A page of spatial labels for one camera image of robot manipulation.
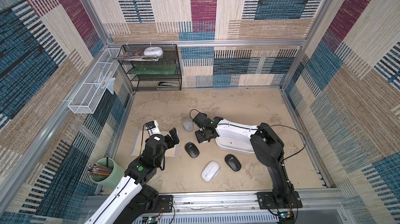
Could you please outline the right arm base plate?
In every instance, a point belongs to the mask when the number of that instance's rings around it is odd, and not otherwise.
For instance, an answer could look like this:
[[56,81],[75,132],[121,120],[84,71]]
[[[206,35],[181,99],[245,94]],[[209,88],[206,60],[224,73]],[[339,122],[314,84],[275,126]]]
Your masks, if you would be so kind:
[[276,196],[271,192],[256,193],[260,209],[302,208],[303,204],[297,191],[290,191],[287,196]]

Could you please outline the white wireless mouse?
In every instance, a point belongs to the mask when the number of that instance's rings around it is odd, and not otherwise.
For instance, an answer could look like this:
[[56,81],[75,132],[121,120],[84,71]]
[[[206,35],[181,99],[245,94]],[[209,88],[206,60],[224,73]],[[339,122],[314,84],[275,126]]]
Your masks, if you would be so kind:
[[209,182],[215,178],[220,172],[220,165],[216,161],[211,161],[203,170],[201,177],[204,181]]

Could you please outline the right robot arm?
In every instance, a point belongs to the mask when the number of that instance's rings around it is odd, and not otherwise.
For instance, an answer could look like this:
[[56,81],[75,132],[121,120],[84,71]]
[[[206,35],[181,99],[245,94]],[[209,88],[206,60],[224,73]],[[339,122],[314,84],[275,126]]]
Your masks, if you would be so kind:
[[258,126],[248,126],[221,117],[209,119],[207,114],[201,112],[192,121],[199,127],[195,132],[199,143],[227,137],[240,144],[251,145],[257,160],[267,167],[272,180],[272,193],[262,200],[263,203],[277,208],[303,206],[285,169],[284,143],[270,125],[261,123]]

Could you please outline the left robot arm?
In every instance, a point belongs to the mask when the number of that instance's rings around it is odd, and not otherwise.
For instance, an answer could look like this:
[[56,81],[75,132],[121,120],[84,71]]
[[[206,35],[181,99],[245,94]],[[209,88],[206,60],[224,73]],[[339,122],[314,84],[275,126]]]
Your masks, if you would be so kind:
[[165,169],[165,153],[180,140],[176,128],[162,135],[155,122],[145,125],[150,137],[143,152],[132,161],[124,176],[87,224],[131,224],[150,210],[162,209],[158,204],[159,192],[148,185],[157,170]]

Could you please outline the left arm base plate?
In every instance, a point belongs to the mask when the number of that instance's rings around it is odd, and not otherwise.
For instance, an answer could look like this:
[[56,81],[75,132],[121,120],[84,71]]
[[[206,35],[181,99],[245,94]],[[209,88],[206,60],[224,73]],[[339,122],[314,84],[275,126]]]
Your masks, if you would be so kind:
[[156,205],[152,209],[153,213],[172,213],[174,202],[174,196],[172,194],[159,195],[156,200]]

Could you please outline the black wireless mouse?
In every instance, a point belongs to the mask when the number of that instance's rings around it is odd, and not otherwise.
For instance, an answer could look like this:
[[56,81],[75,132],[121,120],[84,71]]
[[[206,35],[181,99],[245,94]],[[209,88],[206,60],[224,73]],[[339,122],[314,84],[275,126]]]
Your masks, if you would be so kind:
[[191,158],[197,158],[200,154],[199,149],[192,142],[186,143],[186,145],[184,146],[184,149]]

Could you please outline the small black mouse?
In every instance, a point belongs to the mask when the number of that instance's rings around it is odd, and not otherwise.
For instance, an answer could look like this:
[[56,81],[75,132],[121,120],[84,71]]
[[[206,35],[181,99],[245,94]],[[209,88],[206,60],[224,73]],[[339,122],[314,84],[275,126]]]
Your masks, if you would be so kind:
[[239,160],[232,154],[228,154],[225,157],[225,162],[234,172],[238,172],[242,168],[242,165],[239,162]]

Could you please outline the grey speckled mouse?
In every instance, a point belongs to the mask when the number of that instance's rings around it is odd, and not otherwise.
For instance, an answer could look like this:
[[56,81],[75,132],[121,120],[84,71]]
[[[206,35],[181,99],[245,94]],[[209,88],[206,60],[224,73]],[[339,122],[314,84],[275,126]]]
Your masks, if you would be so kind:
[[194,130],[194,123],[192,118],[189,116],[185,116],[181,119],[182,126],[186,132],[191,132]]

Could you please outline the white plastic storage box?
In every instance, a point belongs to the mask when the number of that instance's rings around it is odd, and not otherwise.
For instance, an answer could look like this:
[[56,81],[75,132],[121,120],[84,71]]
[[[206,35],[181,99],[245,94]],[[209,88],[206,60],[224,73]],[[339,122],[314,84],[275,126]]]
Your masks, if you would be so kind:
[[241,136],[240,138],[220,136],[216,138],[216,144],[221,150],[244,155],[255,154],[250,142],[250,137],[247,136]]

